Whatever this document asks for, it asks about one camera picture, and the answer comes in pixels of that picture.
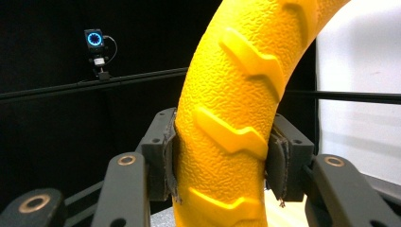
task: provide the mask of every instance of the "black background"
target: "black background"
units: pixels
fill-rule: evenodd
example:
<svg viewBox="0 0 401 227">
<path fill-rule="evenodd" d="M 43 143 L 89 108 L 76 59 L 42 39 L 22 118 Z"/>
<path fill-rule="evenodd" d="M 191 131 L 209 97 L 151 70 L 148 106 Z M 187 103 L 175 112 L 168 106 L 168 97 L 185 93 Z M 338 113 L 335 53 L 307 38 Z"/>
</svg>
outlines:
<svg viewBox="0 0 401 227">
<path fill-rule="evenodd" d="M 95 79 L 89 28 L 117 41 L 107 66 L 114 77 L 187 67 L 219 3 L 0 0 L 0 94 Z M 157 112 L 177 106 L 183 80 L 1 104 L 0 210 L 34 188 L 69 197 L 101 181 L 109 160 L 133 151 Z M 315 81 L 313 44 L 288 90 L 314 91 Z M 315 141 L 314 100 L 285 96 L 279 113 Z"/>
</svg>

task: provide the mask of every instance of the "textured rubber surface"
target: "textured rubber surface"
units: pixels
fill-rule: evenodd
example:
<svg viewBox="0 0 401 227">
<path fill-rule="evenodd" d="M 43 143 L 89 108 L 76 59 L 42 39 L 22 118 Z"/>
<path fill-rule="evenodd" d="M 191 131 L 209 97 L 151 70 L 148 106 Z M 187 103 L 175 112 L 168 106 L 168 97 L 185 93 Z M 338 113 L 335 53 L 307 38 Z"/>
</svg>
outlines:
<svg viewBox="0 0 401 227">
<path fill-rule="evenodd" d="M 191 62 L 177 112 L 177 226 L 266 226 L 272 121 L 307 47 L 346 0 L 225 0 Z"/>
</svg>

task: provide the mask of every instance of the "metal rod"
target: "metal rod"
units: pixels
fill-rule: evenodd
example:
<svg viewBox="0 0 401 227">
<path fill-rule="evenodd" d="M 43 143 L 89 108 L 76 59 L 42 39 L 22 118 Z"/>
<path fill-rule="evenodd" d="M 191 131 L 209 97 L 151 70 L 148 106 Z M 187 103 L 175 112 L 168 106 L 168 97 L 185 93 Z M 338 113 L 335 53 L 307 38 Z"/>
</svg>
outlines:
<svg viewBox="0 0 401 227">
<path fill-rule="evenodd" d="M 346 93 L 321 91 L 286 91 L 285 96 L 328 99 L 338 101 L 371 102 L 382 104 L 401 104 L 401 94 Z"/>
<path fill-rule="evenodd" d="M 5 93 L 5 94 L 0 94 L 0 104 L 25 101 L 41 97 L 60 96 L 76 92 L 94 91 L 94 90 L 111 88 L 147 80 L 184 77 L 186 75 L 187 69 L 188 68 L 178 68 L 178 69 L 171 69 L 152 73 L 111 78 L 109 80 L 103 80 L 103 81 L 99 80 L 83 81 L 61 86 L 32 89 L 21 92 Z"/>
</svg>

